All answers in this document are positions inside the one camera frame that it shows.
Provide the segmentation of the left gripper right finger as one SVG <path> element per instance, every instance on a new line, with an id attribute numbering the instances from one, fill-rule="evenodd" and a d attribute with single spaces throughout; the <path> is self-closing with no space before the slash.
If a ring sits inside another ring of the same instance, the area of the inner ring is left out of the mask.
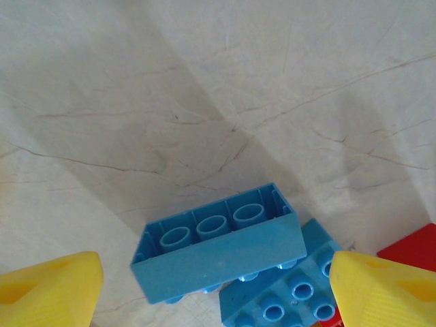
<path id="1" fill-rule="evenodd" d="M 429 270 L 338 251 L 330 284 L 345 326 L 435 325 L 435 273 Z"/>

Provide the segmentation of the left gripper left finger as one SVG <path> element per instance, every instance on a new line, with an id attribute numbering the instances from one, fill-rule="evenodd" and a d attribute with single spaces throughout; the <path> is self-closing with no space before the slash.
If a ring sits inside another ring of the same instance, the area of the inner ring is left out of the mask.
<path id="1" fill-rule="evenodd" d="M 1 275 L 2 326 L 90 326 L 104 273 L 83 251 Z"/>

